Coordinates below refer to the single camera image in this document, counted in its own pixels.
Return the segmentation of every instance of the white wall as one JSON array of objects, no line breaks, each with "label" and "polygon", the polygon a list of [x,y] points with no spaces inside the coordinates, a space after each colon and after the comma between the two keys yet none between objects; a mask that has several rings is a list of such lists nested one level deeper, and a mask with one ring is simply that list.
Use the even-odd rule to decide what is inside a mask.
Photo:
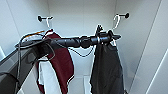
[{"label": "white wall", "polygon": [[139,66],[148,36],[159,7],[160,0],[117,0],[116,14],[130,14],[122,17],[114,33],[122,36],[117,42],[124,71],[124,85],[129,92]]},{"label": "white wall", "polygon": [[130,94],[167,93],[167,5],[167,0],[161,0]]},{"label": "white wall", "polygon": [[48,29],[37,20],[38,15],[49,16],[47,0],[1,0],[0,13],[0,46],[6,56],[21,36]]},{"label": "white wall", "polygon": [[167,93],[167,4],[167,0],[117,0],[116,13],[130,13],[115,31],[122,36],[118,49],[129,94]]},{"label": "white wall", "polygon": [[[54,17],[52,20],[53,29],[61,37],[93,36],[98,24],[101,24],[107,31],[113,26],[115,1],[49,0],[50,13]],[[91,48],[73,49],[85,55]],[[72,51],[70,53],[75,67],[75,78],[69,85],[69,94],[84,94],[84,76],[91,74],[94,51],[85,58]]]}]

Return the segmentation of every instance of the black cable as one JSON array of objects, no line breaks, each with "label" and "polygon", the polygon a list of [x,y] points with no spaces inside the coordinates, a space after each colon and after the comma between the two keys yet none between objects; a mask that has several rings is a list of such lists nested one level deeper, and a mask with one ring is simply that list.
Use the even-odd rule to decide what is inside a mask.
[{"label": "black cable", "polygon": [[90,50],[90,52],[89,52],[88,54],[86,54],[86,55],[81,55],[79,52],[75,51],[75,50],[72,49],[72,48],[65,47],[65,46],[61,45],[60,43],[58,43],[58,42],[56,42],[56,41],[55,41],[55,43],[58,44],[59,46],[61,46],[62,48],[67,48],[67,49],[70,49],[70,50],[74,51],[76,54],[78,54],[78,55],[81,56],[81,57],[87,57],[88,55],[90,55],[91,52],[93,51],[93,48],[94,48],[94,45],[93,45],[92,49]]}]

